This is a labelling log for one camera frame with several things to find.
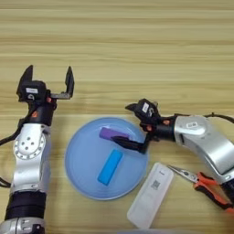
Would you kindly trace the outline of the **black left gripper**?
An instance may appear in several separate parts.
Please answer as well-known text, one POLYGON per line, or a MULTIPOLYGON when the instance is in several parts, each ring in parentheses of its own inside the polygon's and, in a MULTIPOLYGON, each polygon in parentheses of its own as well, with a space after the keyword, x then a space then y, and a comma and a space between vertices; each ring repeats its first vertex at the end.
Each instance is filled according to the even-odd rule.
MULTIPOLYGON (((32 100, 32 75, 33 66, 30 65, 26 68, 23 75, 21 76, 16 90, 16 94, 20 101, 32 100)), ((65 84, 65 91, 62 91, 61 93, 52 93, 50 97, 57 100, 69 100, 72 98, 75 82, 71 67, 68 67, 65 84)), ((18 124, 41 123, 50 126, 52 123, 53 113, 56 108, 57 104, 54 101, 46 101, 44 103, 41 103, 40 105, 36 103, 29 103, 27 116, 20 119, 18 124)))

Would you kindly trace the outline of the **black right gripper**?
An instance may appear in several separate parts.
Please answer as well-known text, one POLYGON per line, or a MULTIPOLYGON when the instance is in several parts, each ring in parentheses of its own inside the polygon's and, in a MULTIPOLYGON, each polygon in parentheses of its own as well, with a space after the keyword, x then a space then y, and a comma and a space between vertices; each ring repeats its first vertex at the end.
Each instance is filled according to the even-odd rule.
MULTIPOLYGON (((131 103, 125 107, 126 110, 134 112, 137 107, 136 103, 131 103)), ((174 142, 175 139, 175 116, 169 117, 154 117, 143 121, 140 126, 146 132, 146 137, 142 143, 132 141, 127 137, 113 136, 112 140, 119 146, 137 151, 141 154, 145 154, 150 143, 150 140, 160 141, 167 140, 174 142)))

